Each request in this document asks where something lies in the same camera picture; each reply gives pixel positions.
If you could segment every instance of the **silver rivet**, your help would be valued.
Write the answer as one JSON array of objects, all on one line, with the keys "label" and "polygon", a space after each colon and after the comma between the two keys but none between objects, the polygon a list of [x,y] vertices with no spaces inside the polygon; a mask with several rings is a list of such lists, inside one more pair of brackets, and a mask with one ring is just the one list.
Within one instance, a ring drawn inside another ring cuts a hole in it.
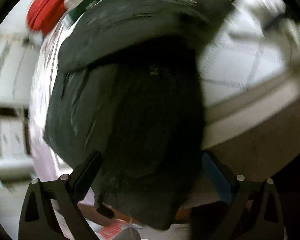
[{"label": "silver rivet", "polygon": [[61,180],[67,180],[69,178],[69,175],[68,174],[62,174],[61,176],[60,176],[60,179]]},{"label": "silver rivet", "polygon": [[36,184],[38,181],[39,181],[38,178],[34,178],[34,179],[31,180],[31,183]]},{"label": "silver rivet", "polygon": [[243,175],[237,175],[238,181],[244,181],[245,177]]},{"label": "silver rivet", "polygon": [[272,179],[267,179],[268,184],[273,184],[273,180]]}]

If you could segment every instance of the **black fabric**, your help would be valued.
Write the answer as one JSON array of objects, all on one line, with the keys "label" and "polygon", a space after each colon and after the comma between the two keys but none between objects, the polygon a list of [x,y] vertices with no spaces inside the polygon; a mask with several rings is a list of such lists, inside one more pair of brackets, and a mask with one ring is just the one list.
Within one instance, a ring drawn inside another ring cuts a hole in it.
[{"label": "black fabric", "polygon": [[227,0],[103,0],[64,41],[45,141],[71,167],[94,150],[104,202],[168,229],[201,168],[197,51]]}]

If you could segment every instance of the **red fabric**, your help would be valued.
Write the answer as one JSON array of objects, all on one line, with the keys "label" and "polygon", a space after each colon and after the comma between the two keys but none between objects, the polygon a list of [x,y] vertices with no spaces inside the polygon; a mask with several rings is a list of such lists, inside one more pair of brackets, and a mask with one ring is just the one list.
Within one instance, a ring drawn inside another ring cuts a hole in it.
[{"label": "red fabric", "polygon": [[47,35],[66,12],[64,0],[34,0],[28,14],[28,26]]}]

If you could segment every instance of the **dark green garment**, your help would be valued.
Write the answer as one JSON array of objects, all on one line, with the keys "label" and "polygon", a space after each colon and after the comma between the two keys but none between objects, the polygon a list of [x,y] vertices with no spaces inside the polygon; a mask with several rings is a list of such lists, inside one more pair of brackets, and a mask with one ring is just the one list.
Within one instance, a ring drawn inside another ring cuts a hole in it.
[{"label": "dark green garment", "polygon": [[59,51],[44,139],[70,166],[103,155],[92,189],[168,229],[201,168],[204,128],[196,51],[227,0],[103,0]]}]

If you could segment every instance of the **red object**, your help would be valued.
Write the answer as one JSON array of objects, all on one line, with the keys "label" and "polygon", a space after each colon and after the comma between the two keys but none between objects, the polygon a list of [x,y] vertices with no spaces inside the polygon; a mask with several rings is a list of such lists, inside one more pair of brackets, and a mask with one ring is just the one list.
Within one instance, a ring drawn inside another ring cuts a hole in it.
[{"label": "red object", "polygon": [[64,0],[34,0],[28,14],[28,26],[47,35],[66,12]]}]

